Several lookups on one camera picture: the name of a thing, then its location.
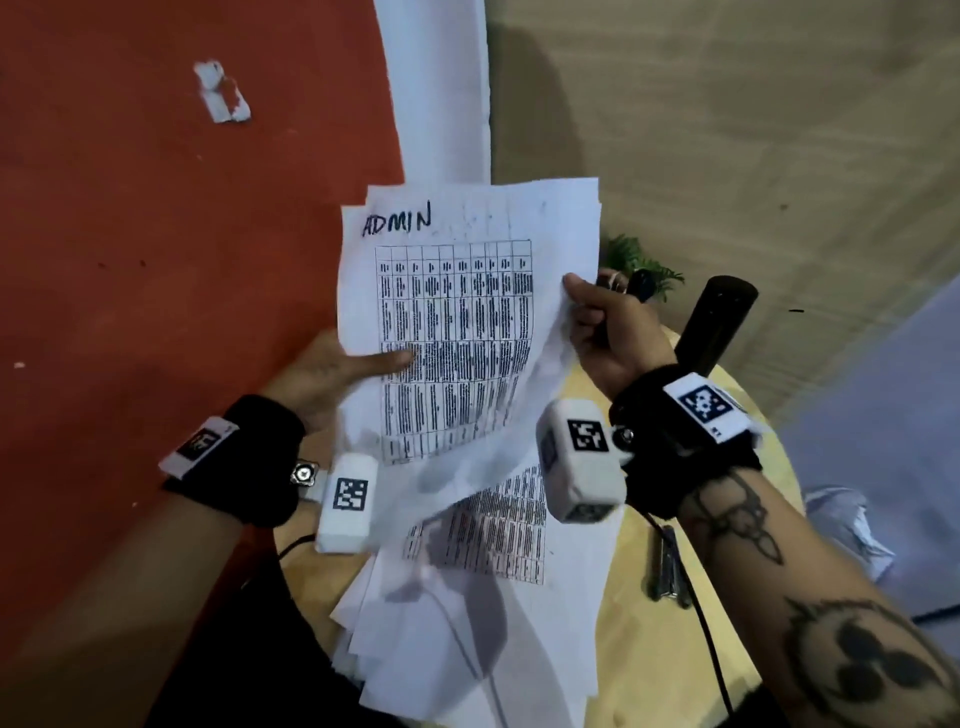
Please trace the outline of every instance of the red wall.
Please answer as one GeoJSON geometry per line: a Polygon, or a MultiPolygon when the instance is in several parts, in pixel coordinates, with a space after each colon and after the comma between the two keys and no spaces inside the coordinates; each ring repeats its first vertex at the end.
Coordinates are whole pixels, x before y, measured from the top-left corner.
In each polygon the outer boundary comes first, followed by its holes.
{"type": "Polygon", "coordinates": [[[401,181],[370,0],[0,5],[0,658],[335,324],[338,205],[401,181]]]}

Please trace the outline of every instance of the hand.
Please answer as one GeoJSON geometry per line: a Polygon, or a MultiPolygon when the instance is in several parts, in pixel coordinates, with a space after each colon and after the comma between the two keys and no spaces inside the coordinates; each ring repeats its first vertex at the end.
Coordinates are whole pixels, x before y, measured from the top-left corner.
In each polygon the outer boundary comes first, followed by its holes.
{"type": "Polygon", "coordinates": [[[651,306],[573,273],[564,276],[564,288],[578,304],[573,309],[570,341],[580,356],[580,365],[611,400],[641,375],[677,363],[651,306]],[[609,349],[593,345],[593,332],[602,321],[607,322],[609,349]]]}
{"type": "Polygon", "coordinates": [[[336,330],[321,331],[260,394],[294,412],[309,434],[332,424],[337,405],[354,384],[402,372],[413,360],[409,350],[347,356],[336,330]]]}

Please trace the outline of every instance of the black wristband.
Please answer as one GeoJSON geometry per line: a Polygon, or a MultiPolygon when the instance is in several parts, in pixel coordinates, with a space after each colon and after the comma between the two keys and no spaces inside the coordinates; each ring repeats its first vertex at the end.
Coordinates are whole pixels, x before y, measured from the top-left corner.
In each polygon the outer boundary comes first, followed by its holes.
{"type": "Polygon", "coordinates": [[[684,498],[733,468],[759,471],[752,432],[717,444],[663,392],[688,374],[679,365],[642,376],[613,401],[610,421],[633,433],[634,458],[624,467],[627,502],[636,510],[672,519],[684,498]]]}
{"type": "Polygon", "coordinates": [[[167,478],[163,488],[243,523],[270,528],[285,523],[299,500],[290,475],[306,434],[303,423],[259,395],[241,397],[224,419],[237,429],[182,479],[167,478]]]}

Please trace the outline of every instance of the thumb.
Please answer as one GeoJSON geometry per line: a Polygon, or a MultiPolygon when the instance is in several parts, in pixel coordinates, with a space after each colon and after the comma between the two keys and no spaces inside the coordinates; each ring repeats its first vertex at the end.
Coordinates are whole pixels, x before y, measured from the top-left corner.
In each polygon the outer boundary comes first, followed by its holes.
{"type": "Polygon", "coordinates": [[[399,352],[372,353],[367,356],[349,356],[346,369],[352,381],[368,376],[385,376],[402,372],[414,360],[410,349],[399,352]]]}
{"type": "Polygon", "coordinates": [[[612,303],[617,303],[623,298],[622,293],[616,293],[608,288],[593,285],[575,273],[567,273],[564,276],[564,288],[566,289],[566,294],[573,299],[575,303],[601,308],[603,310],[607,310],[612,303]]]}

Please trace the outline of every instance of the arm tattoo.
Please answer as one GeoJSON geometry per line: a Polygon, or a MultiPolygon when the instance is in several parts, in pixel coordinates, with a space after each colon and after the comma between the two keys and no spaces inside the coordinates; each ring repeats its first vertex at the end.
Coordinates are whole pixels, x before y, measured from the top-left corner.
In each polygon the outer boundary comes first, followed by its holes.
{"type": "Polygon", "coordinates": [[[767,521],[767,509],[763,507],[760,496],[756,494],[756,491],[737,473],[730,473],[724,481],[714,480],[708,483],[704,488],[696,491],[692,499],[699,511],[694,517],[696,522],[704,523],[709,528],[707,535],[708,543],[711,544],[709,553],[712,553],[712,545],[717,539],[731,533],[737,538],[751,542],[761,555],[774,562],[774,564],[783,566],[783,554],[780,553],[780,546],[764,527],[767,521]],[[716,513],[710,511],[704,504],[703,491],[720,482],[728,481],[731,481],[738,488],[739,502],[716,513]]]}
{"type": "Polygon", "coordinates": [[[793,610],[784,651],[814,708],[845,728],[960,726],[960,675],[907,619],[869,599],[793,610]]]}

